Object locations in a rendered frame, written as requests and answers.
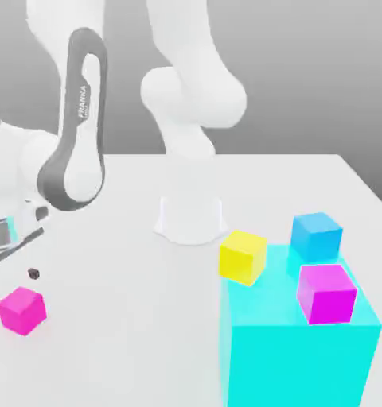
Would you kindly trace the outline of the small pink cube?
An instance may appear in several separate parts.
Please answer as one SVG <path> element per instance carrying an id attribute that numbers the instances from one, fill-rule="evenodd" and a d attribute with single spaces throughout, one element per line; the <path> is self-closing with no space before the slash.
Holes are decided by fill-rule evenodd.
<path id="1" fill-rule="evenodd" d="M 23 336 L 47 318 L 44 297 L 31 289 L 18 287 L 0 301 L 2 325 Z"/>

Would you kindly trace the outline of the large cyan box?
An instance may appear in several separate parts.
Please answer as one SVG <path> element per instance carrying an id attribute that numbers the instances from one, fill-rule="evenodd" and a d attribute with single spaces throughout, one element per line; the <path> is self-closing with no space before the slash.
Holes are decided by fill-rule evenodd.
<path id="1" fill-rule="evenodd" d="M 270 245 L 251 287 L 220 282 L 223 407 L 359 407 L 381 322 L 359 290 L 347 324 L 309 325 L 296 299 L 302 261 Z"/>

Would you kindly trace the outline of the small magenta cube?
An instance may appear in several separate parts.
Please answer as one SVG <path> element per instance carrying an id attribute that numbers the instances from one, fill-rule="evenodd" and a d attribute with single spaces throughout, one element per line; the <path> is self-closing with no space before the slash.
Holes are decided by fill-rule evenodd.
<path id="1" fill-rule="evenodd" d="M 349 323 L 357 287 L 341 264 L 301 266 L 296 294 L 309 325 Z"/>

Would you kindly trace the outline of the small blue cube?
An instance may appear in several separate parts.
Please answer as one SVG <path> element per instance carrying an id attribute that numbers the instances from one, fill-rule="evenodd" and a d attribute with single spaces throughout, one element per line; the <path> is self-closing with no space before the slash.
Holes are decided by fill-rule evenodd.
<path id="1" fill-rule="evenodd" d="M 290 247 L 304 262 L 323 262 L 338 257 L 343 228 L 325 212 L 296 215 Z"/>

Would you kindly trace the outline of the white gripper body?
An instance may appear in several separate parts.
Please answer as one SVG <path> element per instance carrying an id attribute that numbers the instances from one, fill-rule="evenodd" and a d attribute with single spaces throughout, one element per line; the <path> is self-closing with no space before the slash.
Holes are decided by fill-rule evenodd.
<path id="1" fill-rule="evenodd" d="M 14 254 L 18 250 L 20 250 L 22 247 L 30 244 L 32 241 L 42 236 L 44 233 L 45 233 L 44 228 L 40 227 L 31 234 L 27 235 L 21 242 L 15 243 L 8 247 L 0 248 L 0 262 L 8 258 L 11 254 Z"/>

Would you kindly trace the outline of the small yellow cube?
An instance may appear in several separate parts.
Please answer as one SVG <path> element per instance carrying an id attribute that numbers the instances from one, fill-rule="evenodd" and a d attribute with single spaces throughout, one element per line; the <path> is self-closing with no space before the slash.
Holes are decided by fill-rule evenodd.
<path id="1" fill-rule="evenodd" d="M 218 272 L 221 277 L 252 286 L 264 271 L 266 260 L 266 238 L 234 230 L 220 244 Z"/>

